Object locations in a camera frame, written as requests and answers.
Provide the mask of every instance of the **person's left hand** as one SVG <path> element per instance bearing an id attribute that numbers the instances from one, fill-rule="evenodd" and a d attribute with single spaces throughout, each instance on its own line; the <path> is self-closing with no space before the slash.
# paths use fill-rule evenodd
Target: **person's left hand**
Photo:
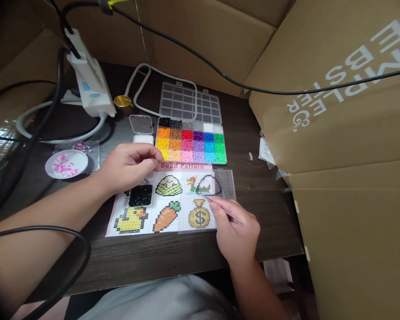
<path id="1" fill-rule="evenodd" d="M 92 178 L 114 195 L 139 185 L 163 161 L 161 152 L 152 144 L 119 144 Z"/>

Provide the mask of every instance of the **green bead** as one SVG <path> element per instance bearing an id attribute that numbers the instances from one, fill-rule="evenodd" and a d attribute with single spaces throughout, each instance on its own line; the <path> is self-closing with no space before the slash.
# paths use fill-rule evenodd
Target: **green bead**
<path id="1" fill-rule="evenodd" d="M 216 154 L 216 163 L 222 163 L 222 164 L 227 163 L 227 156 L 225 155 L 225 153 Z"/>
<path id="2" fill-rule="evenodd" d="M 224 135 L 215 133 L 214 136 L 215 136 L 215 143 L 224 143 Z"/>
<path id="3" fill-rule="evenodd" d="M 215 152 L 225 153 L 225 145 L 215 143 Z"/>

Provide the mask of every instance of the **tweezers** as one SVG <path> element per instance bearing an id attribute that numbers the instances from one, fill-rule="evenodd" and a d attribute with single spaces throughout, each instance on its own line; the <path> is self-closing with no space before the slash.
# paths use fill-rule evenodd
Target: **tweezers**
<path id="1" fill-rule="evenodd" d="M 199 193 L 199 195 L 203 196 L 207 201 L 209 202 L 213 202 L 212 199 L 208 198 L 207 196 L 205 196 L 203 193 Z M 239 218 L 237 218 L 235 215 L 233 215 L 231 212 L 229 212 L 228 210 L 222 208 L 222 210 L 224 210 L 227 215 L 229 215 L 230 217 L 232 217 L 234 220 L 237 220 L 238 222 L 241 222 Z"/>

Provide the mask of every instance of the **white plate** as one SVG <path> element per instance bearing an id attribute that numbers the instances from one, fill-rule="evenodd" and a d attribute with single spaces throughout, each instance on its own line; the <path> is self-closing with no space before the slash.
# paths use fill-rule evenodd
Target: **white plate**
<path id="1" fill-rule="evenodd" d="M 88 156 L 80 150 L 64 150 L 51 156 L 44 166 L 55 179 L 68 179 L 81 174 L 88 166 Z"/>

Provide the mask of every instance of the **hand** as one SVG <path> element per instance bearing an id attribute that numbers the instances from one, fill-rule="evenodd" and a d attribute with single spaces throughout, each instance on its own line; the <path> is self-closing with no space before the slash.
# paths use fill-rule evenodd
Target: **hand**
<path id="1" fill-rule="evenodd" d="M 234 200 L 216 196 L 210 198 L 213 200 L 210 203 L 210 209 L 215 216 L 218 229 L 216 240 L 230 268 L 243 268 L 245 265 L 251 264 L 255 261 L 256 243 L 260 232 L 256 217 Z M 235 220 L 230 222 L 222 208 L 235 215 L 240 222 Z"/>
<path id="2" fill-rule="evenodd" d="M 112 196 L 139 185 L 163 161 L 161 152 L 152 144 L 119 144 L 92 178 Z"/>

